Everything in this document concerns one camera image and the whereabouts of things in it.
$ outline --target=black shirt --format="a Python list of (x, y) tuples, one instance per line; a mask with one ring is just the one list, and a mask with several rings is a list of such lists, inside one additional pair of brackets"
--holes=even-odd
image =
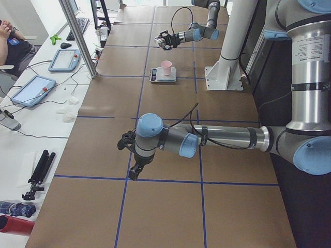
[(12, 34), (9, 35), (9, 38), (7, 39), (7, 44), (8, 44), (8, 55), (7, 55), (7, 60), (6, 60), (6, 65), (14, 65), (17, 66), (22, 58), (27, 55), (32, 48), (32, 45), (25, 41), (25, 40), (20, 40), (14, 38)]

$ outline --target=white desk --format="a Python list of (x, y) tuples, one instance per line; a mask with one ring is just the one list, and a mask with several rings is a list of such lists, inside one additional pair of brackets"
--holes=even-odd
[[(91, 22), (87, 30), (84, 33), (84, 39), (88, 47), (89, 53), (92, 55), (97, 48), (96, 45), (100, 45), (98, 37), (95, 34), (93, 18), (90, 18)], [(55, 52), (60, 49), (60, 44), (62, 42), (70, 42), (72, 46), (70, 49), (78, 49), (78, 46), (75, 41), (66, 41), (66, 37), (70, 31), (70, 27), (67, 26), (60, 34), (59, 37), (62, 40), (57, 40), (56, 45), (52, 45), (50, 37), (42, 45), (36, 56), (31, 61), (30, 65), (35, 63), (52, 60)], [(83, 58), (81, 58), (79, 65), (73, 72), (70, 73), (50, 73), (48, 71), (48, 66), (50, 63), (39, 64), (33, 66), (33, 69), (41, 76), (45, 76), (51, 79), (56, 80), (58, 84), (61, 84), (55, 87), (49, 94), (41, 101), (55, 101), (55, 102), (65, 102), (71, 97), (72, 91), (75, 89), (73, 96), (79, 99), (77, 105), (70, 105), (74, 112), (78, 112), (80, 108), (88, 85), (91, 81), (89, 76), (88, 69), (86, 66), (83, 66), (79, 72), (73, 76), (73, 78), (78, 82), (77, 83), (68, 79), (71, 75), (78, 71), (81, 65), (84, 64)], [(31, 69), (26, 69), (20, 78), (17, 80), (15, 85), (23, 86), (28, 82), (35, 72)], [(8, 96), (13, 96), (18, 89), (12, 89)], [(73, 122), (64, 123), (62, 121), (62, 114), (57, 114), (56, 110), (62, 106), (67, 106), (69, 103), (57, 104), (54, 102), (47, 102), (41, 105), (37, 105), (34, 108), (24, 108), (14, 114), (15, 119), (22, 125), (22, 128), (19, 130), (27, 135), (34, 136), (51, 136), (51, 137), (69, 137), (71, 129), (73, 127)], [(12, 102), (8, 97), (5, 97), (1, 103), (2, 107), (5, 107), (6, 110), (10, 112), (15, 112), (20, 108), (12, 105)], [(53, 164), (50, 168), (50, 171), (45, 179), (45, 191), (36, 193), (36, 200), (31, 201), (31, 203), (36, 205), (37, 211), (33, 214), (31, 218), (23, 218), (30, 221), (35, 221), (45, 195), (47, 193), (49, 184), (52, 181), (55, 170), (67, 143), (67, 139), (61, 138), (35, 138), (27, 137), (18, 132), (12, 132), (5, 127), (0, 126), (0, 160), (1, 160), (1, 175), (0, 175), (0, 200), (5, 200), (9, 202), (24, 202), (21, 201), (21, 195), (25, 194), (27, 191), (30, 191), (31, 184), (28, 184), (27, 181), (30, 178), (30, 175), (26, 175), (26, 186), (21, 188), (17, 187), (17, 184), (22, 182), (20, 180), (19, 173), (26, 171), (23, 168), (23, 158), (25, 154), (35, 153), (36, 161), (35, 165), (38, 163), (42, 152), (47, 149), (49, 153), (55, 152), (56, 156), (54, 158)], [(2, 234), (0, 233), (0, 247), (10, 248), (10, 247), (25, 247), (25, 244), (28, 240), (28, 237)]]

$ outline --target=black mouse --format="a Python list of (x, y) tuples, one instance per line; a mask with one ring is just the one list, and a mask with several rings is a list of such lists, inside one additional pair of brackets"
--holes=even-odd
[(61, 49), (66, 49), (66, 48), (69, 48), (71, 46), (72, 46), (72, 44), (70, 44), (70, 43), (66, 43), (66, 42), (61, 43)]

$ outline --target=cup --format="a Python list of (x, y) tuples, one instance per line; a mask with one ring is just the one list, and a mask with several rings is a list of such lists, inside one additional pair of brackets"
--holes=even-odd
[(165, 76), (170, 75), (170, 73), (171, 73), (171, 66), (172, 66), (172, 63), (169, 60), (164, 60), (164, 61), (161, 62), (161, 67), (162, 67), (162, 70), (163, 70), (163, 75), (165, 75)]
[(29, 236), (35, 225), (33, 221), (1, 215), (0, 216), (0, 233), (17, 234)]

